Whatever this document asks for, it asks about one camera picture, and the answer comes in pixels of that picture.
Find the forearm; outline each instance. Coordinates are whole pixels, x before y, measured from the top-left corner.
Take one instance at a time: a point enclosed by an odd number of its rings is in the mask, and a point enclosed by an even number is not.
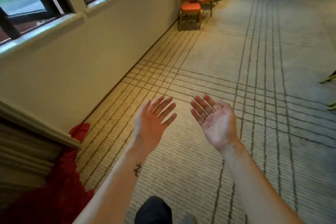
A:
[[[146,157],[131,144],[74,223],[122,224]]]
[[[302,223],[263,176],[240,141],[226,146],[222,156],[251,223]]]

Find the striped carpet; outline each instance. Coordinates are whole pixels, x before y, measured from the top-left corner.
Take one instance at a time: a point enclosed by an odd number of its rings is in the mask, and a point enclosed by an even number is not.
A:
[[[125,223],[151,195],[200,224],[246,223],[222,159],[190,114],[194,95],[229,102],[238,133],[264,175],[306,223],[336,218],[336,0],[223,0],[202,31],[173,25],[98,107],[78,154],[87,188],[98,189],[130,143],[147,98],[173,96],[178,114],[147,159]]]

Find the curtain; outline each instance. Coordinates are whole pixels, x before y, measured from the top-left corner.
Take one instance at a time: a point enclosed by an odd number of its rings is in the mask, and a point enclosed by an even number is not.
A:
[[[0,99],[0,214],[44,184],[64,146],[79,148],[79,141]]]

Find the black tattoo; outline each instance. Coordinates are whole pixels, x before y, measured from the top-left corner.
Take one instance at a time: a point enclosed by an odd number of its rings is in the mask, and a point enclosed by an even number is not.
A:
[[[136,177],[139,177],[139,173],[140,173],[139,170],[140,170],[141,167],[142,167],[141,163],[139,163],[139,164],[136,165],[136,168],[133,170],[133,172],[135,172]]]

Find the dark pants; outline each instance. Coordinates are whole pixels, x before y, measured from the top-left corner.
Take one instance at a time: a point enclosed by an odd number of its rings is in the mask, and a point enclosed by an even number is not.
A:
[[[151,196],[136,213],[134,224],[172,224],[171,209],[162,198]]]

